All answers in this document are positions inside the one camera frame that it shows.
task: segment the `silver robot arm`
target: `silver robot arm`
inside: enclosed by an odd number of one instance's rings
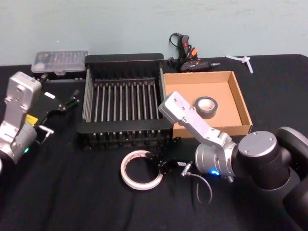
[[[227,133],[210,127],[178,92],[166,97],[159,110],[171,123],[184,126],[201,143],[195,153],[195,164],[201,173],[217,172],[229,179],[235,176],[231,162],[236,143]]]
[[[0,125],[0,158],[16,164],[37,137],[35,129],[26,123],[26,114],[38,99],[41,83],[17,72],[9,79],[4,120]]]

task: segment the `light blue wall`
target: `light blue wall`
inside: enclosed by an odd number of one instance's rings
[[[173,32],[200,57],[308,55],[307,0],[1,0],[0,65],[30,64],[36,52],[161,52]]]

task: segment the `black dish rack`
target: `black dish rack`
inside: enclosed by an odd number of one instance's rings
[[[160,53],[88,55],[78,143],[84,149],[154,147],[172,141],[158,106],[165,97]]]

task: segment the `duct tape roll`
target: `duct tape roll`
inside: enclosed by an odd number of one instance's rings
[[[194,106],[196,108],[197,113],[203,119],[211,119],[216,114],[218,103],[213,98],[204,96],[204,97],[198,98]]]

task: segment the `white tape roll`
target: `white tape roll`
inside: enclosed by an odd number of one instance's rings
[[[132,159],[139,158],[139,157],[146,157],[146,153],[149,153],[149,152],[144,151],[144,150],[138,150],[138,151],[131,152],[127,156],[125,156],[125,158],[122,160],[122,163],[121,163],[121,175],[122,175],[123,181],[129,187],[136,189],[136,190],[149,190],[149,189],[155,188],[163,179],[163,174],[161,174],[160,172],[158,176],[149,183],[138,183],[128,177],[126,173],[126,165]]]

